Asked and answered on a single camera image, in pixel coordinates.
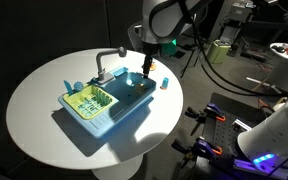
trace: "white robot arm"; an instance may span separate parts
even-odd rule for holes
[[[191,18],[211,1],[144,0],[141,29],[143,53],[146,55],[143,66],[144,78],[148,77],[152,55],[157,53],[158,44],[171,42],[178,37],[189,27],[187,16]]]

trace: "round white table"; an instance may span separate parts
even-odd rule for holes
[[[30,157],[48,165],[86,170],[99,179],[128,179],[142,162],[142,155],[157,146],[173,130],[183,108],[183,92],[175,75],[154,60],[156,70],[149,78],[157,83],[153,99],[126,117],[103,138],[95,139],[57,101],[66,93],[63,80],[86,83],[97,77],[93,49],[57,58],[31,73],[13,93],[6,114],[10,136]],[[110,71],[125,66],[141,72],[144,55],[127,51],[102,57]],[[160,89],[164,77],[168,88]]]
[[[275,49],[272,48],[273,46],[283,46],[284,48],[288,48],[287,43],[272,43],[270,45],[271,50],[279,57],[281,57],[282,60],[280,60],[279,64],[274,67],[268,78],[268,81],[276,85],[277,87],[288,91],[288,54],[286,52],[277,52]]]

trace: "sink basin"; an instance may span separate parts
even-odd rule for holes
[[[58,101],[74,119],[95,138],[101,138],[116,124],[125,119],[127,115],[136,111],[138,107],[151,98],[152,93],[156,89],[154,80],[144,79],[140,73],[128,72],[125,67],[117,68],[109,73],[114,76],[111,81],[100,85],[93,78],[84,85],[84,89],[81,92],[71,95],[72,99],[77,99],[78,102],[69,101],[68,98],[70,97],[68,97],[67,93],[58,98]],[[96,88],[100,88],[103,92],[96,93],[99,91]],[[89,116],[87,113],[90,113],[90,111],[86,111],[85,107],[90,106],[90,98],[85,92],[91,91],[86,91],[87,89],[96,90],[93,90],[95,93],[92,92],[93,94],[91,95],[95,104],[100,106],[98,112]]]

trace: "dark floor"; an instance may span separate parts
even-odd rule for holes
[[[178,43],[190,44],[192,41],[183,37]],[[182,50],[186,54],[178,59],[175,57],[163,56],[160,61],[168,66],[173,73],[178,77],[178,80],[182,86],[184,95],[183,112],[188,106],[196,110],[202,110],[206,104],[210,101],[213,93],[218,93],[236,101],[242,102],[246,105],[257,107],[257,97],[239,96],[222,90],[214,83],[212,83],[201,69],[200,61],[193,67],[196,59],[196,53],[192,58],[192,62],[189,68],[186,70],[183,78],[180,78],[181,71],[184,68],[190,52]],[[274,64],[274,56],[271,56],[270,64]],[[268,74],[268,70],[263,70],[260,63],[252,59],[246,59],[236,55],[236,57],[226,56],[222,64],[214,64],[213,67],[226,79],[243,86],[248,89],[252,89],[256,86],[256,83],[246,80],[246,77],[252,77],[262,80]],[[88,171],[76,171],[66,170],[51,167],[42,164],[34,159],[27,159],[27,155],[20,151],[7,132],[5,123],[5,112],[8,99],[10,98],[13,90],[16,88],[22,77],[18,77],[19,82],[14,82],[14,77],[5,77],[6,83],[0,88],[0,173],[5,173],[11,179],[14,180],[43,180],[43,179],[60,179],[60,180],[91,180],[96,179],[91,170]],[[170,180],[176,179],[176,172],[178,169],[178,163],[183,158],[182,154],[178,153],[171,148],[171,143],[175,138],[180,139],[183,144],[190,145],[194,142],[194,137],[190,136],[192,127],[195,122],[184,116],[182,113],[176,127],[169,134],[169,136],[160,143],[157,147],[148,152],[143,159],[143,163],[139,171],[131,179],[136,180]],[[201,134],[203,127],[198,129],[195,134],[197,137]]]

